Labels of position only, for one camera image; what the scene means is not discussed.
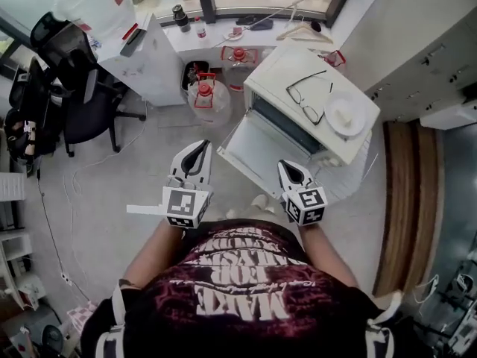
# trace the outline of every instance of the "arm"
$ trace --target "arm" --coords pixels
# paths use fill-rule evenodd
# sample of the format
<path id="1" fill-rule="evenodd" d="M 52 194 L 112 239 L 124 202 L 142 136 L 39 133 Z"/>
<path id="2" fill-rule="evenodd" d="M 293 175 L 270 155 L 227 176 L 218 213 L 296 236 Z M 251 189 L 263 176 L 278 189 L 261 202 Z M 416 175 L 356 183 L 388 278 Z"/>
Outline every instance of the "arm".
<path id="1" fill-rule="evenodd" d="M 121 288 L 142 289 L 159 273 L 165 271 L 174 258 L 182 239 L 182 228 L 162 220 L 153 235 L 127 267 Z"/>
<path id="2" fill-rule="evenodd" d="M 350 267 L 341 259 L 318 224 L 299 227 L 303 247 L 316 269 L 326 272 L 348 286 L 358 288 Z"/>

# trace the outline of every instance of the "window frame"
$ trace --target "window frame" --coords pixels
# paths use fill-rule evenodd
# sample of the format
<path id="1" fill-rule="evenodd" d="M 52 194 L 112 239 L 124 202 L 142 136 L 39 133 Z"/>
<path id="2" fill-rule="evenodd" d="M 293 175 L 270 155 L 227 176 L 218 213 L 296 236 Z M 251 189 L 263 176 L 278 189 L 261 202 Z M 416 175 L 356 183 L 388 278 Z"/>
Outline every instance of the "window frame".
<path id="1" fill-rule="evenodd" d="M 268 7 L 231 7 L 231 8 L 217 8 L 215 6 L 215 0 L 199 0 L 201 10 L 195 10 L 192 12 L 187 12 L 189 15 L 189 20 L 194 21 L 194 17 L 199 15 L 203 17 L 203 20 L 207 24 L 213 24 L 217 22 L 218 19 L 237 19 L 239 17 L 246 16 L 257 16 L 259 18 L 264 18 L 278 8 L 268 8 Z M 329 3 L 328 9 L 326 12 L 317 12 L 313 10 L 297 10 L 295 13 L 295 18 L 301 19 L 304 18 L 305 21 L 317 20 L 322 22 L 327 28 L 331 28 L 338 18 L 339 13 L 343 9 L 346 0 L 331 0 Z M 277 19 L 289 19 L 292 9 L 284 10 L 282 13 L 276 15 Z M 161 26 L 168 26 L 175 24 L 172 15 L 164 16 L 158 18 Z"/>

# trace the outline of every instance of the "black and white marker cube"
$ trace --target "black and white marker cube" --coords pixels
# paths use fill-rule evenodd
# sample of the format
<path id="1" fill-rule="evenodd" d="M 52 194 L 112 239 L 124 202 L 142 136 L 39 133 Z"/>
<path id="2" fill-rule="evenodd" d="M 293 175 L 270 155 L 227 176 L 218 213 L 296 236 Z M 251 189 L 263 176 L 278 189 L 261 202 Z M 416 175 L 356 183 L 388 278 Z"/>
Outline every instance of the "black and white marker cube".
<path id="1" fill-rule="evenodd" d="M 323 212 L 328 204 L 323 187 L 287 191 L 283 193 L 282 197 L 285 199 L 287 214 L 298 225 L 319 222 L 323 218 Z"/>
<path id="2" fill-rule="evenodd" d="M 163 187 L 162 208 L 169 224 L 197 228 L 210 203 L 211 192 Z"/>

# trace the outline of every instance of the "eyeglasses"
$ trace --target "eyeglasses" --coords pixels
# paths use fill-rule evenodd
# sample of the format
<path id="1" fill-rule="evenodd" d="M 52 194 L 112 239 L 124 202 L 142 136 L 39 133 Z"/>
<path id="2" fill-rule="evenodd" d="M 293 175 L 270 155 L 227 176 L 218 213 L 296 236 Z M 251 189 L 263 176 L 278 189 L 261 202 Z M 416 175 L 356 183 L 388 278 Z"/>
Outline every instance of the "eyeglasses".
<path id="1" fill-rule="evenodd" d="M 320 123 L 321 118 L 323 118 L 323 115 L 319 116 L 318 113 L 315 111 L 313 107 L 310 107 L 308 105 L 302 106 L 302 102 L 305 101 L 304 98 L 302 98 L 300 91 L 297 89 L 297 85 L 300 82 L 303 82 L 304 80 L 314 77 L 316 75 L 320 75 L 322 73 L 326 73 L 326 70 L 322 70 L 321 72 L 314 73 L 312 75 L 308 75 L 306 77 L 303 77 L 302 79 L 298 80 L 297 82 L 293 83 L 289 87 L 286 87 L 285 90 L 288 93 L 288 95 L 293 99 L 294 103 L 299 105 L 301 107 L 301 110 L 305 113 L 306 118 L 313 124 L 317 125 Z"/>

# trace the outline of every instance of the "clothes hanger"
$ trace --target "clothes hanger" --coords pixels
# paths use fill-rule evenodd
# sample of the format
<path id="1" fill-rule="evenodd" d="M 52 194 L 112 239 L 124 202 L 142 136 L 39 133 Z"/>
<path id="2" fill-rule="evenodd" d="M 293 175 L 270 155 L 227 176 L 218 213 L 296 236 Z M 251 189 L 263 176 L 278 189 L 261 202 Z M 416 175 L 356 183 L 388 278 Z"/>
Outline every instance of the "clothes hanger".
<path id="1" fill-rule="evenodd" d="M 295 9 L 293 11 L 293 13 L 291 14 L 291 19 L 293 19 L 293 16 L 294 16 L 294 12 L 295 12 Z M 307 32 L 309 32 L 309 34 L 313 35 L 314 38 L 310 38 L 310 37 L 291 37 L 293 40 L 298 40 L 298 41 L 318 41 L 318 42 L 321 42 L 321 43 L 331 43 L 333 44 L 333 41 L 328 37 L 328 36 L 325 36 L 324 34 L 314 30 L 310 24 L 304 22 L 303 20 L 305 19 L 305 17 L 303 17 L 303 15 L 299 15 L 302 17 L 301 19 L 301 23 L 296 25 L 294 28 L 290 29 L 289 31 L 286 31 L 286 32 L 283 32 L 282 34 L 278 35 L 277 36 L 277 40 L 284 40 L 286 37 L 288 37 L 288 35 L 290 34 L 293 34 L 295 32 L 298 32 L 302 29 L 306 30 Z"/>

